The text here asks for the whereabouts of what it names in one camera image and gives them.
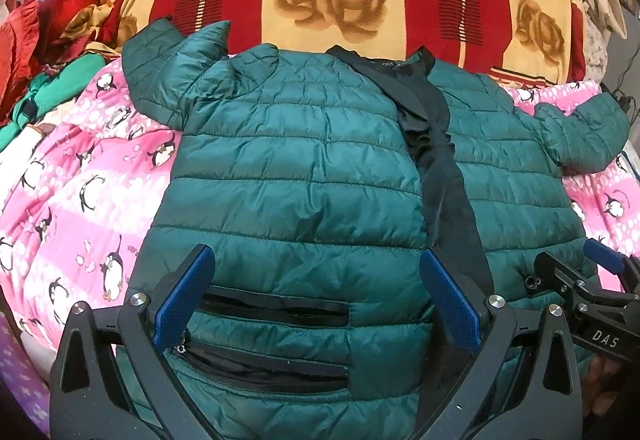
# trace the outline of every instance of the blue gripper pad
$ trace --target blue gripper pad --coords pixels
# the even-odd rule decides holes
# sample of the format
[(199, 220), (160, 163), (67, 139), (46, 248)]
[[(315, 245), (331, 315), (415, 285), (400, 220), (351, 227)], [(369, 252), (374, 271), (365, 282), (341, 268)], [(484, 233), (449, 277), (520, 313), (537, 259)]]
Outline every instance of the blue gripper pad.
[(619, 252), (600, 243), (598, 240), (589, 238), (584, 242), (582, 250), (587, 258), (603, 266), (611, 274), (622, 274), (625, 270), (625, 257)]
[(429, 250), (420, 255), (420, 278), (440, 312), (447, 330), (462, 350), (481, 346), (480, 318), (438, 258)]
[(209, 247), (202, 244), (196, 245), (175, 271), (179, 279), (156, 312), (153, 341), (159, 352), (180, 343), (215, 271), (216, 257)]

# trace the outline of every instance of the zipper pull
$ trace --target zipper pull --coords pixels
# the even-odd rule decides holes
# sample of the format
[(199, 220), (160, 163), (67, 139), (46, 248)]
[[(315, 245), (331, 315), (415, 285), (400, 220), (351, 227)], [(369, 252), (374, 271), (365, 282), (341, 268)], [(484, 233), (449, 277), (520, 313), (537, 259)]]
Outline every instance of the zipper pull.
[(187, 347), (184, 345), (185, 342), (186, 342), (186, 334), (185, 332), (182, 332), (182, 335), (180, 337), (180, 344), (178, 344), (175, 347), (175, 351), (178, 352), (180, 355), (187, 351)]

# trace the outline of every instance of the wall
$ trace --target wall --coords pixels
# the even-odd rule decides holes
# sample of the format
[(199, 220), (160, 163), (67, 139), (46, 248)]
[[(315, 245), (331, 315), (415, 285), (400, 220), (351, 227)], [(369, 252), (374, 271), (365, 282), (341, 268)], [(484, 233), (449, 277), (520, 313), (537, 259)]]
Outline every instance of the wall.
[[(625, 71), (631, 56), (638, 48), (638, 45), (640, 45), (640, 20), (626, 9), (623, 9), (623, 12), (625, 13), (628, 37), (626, 40), (623, 40), (617, 34), (612, 34), (609, 40), (609, 46), (607, 47), (609, 51), (609, 64), (607, 65), (604, 84), (606, 84), (610, 90), (617, 88), (622, 73)], [(631, 69), (626, 73), (621, 90), (626, 95), (633, 96), (636, 99), (638, 108), (640, 108), (640, 55), (636, 57)], [(640, 117), (638, 117), (636, 123), (631, 128), (629, 140), (636, 151), (640, 153)]]

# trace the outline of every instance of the jacket sleeve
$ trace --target jacket sleeve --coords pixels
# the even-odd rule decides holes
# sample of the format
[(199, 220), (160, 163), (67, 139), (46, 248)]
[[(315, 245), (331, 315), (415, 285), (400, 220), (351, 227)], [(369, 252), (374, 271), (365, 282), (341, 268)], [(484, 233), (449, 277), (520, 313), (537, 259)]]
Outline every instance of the jacket sleeve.
[(548, 103), (537, 104), (532, 117), (520, 109), (515, 113), (558, 166), (577, 174), (603, 171), (629, 136), (626, 114), (606, 92), (593, 96), (571, 115)]
[[(229, 27), (218, 22), (185, 38), (163, 18), (129, 40), (122, 49), (122, 70), (136, 110), (183, 131), (197, 99), (214, 95), (221, 84), (233, 88), (226, 56)], [(203, 78), (209, 79), (206, 90), (199, 88)]]

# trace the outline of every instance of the screw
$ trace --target screw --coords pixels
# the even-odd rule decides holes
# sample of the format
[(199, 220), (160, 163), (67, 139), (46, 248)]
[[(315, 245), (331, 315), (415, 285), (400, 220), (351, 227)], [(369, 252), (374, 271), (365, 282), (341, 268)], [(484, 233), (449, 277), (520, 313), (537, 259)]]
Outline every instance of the screw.
[(556, 317), (560, 317), (562, 315), (562, 308), (554, 303), (553, 305), (549, 305), (549, 312)]
[(78, 301), (75, 305), (71, 307), (71, 312), (78, 315), (86, 310), (86, 303), (84, 301)]
[(133, 306), (140, 306), (140, 305), (144, 305), (146, 301), (146, 294), (143, 294), (142, 292), (137, 292), (134, 295), (131, 296), (131, 298), (129, 299), (129, 302), (133, 305)]
[(489, 296), (489, 305), (494, 306), (495, 308), (502, 308), (506, 303), (507, 302), (501, 295), (494, 294)]

